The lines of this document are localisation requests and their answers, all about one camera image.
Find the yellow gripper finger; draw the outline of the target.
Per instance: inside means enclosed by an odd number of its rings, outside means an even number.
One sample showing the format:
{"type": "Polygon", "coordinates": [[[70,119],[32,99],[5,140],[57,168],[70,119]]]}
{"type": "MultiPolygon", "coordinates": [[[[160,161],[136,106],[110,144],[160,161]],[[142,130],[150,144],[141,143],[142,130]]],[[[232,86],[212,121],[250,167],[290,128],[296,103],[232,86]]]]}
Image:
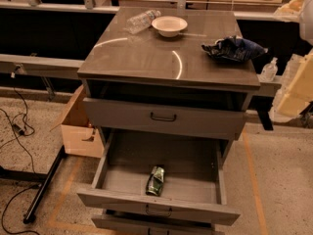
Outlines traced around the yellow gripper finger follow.
{"type": "Polygon", "coordinates": [[[300,62],[295,77],[277,107],[280,115],[295,118],[313,101],[313,54],[300,62]]]}

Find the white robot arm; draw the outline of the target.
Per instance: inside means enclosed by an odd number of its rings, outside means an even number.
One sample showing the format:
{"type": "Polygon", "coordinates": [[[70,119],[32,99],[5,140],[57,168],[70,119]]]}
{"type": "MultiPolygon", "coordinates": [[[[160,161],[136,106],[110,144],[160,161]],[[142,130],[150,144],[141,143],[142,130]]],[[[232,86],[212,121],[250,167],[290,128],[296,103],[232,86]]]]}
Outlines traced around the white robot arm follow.
{"type": "MultiPolygon", "coordinates": [[[[313,45],[313,0],[290,0],[277,9],[275,17],[283,22],[299,23],[300,38],[313,45]]],[[[277,113],[297,117],[313,101],[313,54],[300,61],[295,77],[287,86],[277,113]]]]}

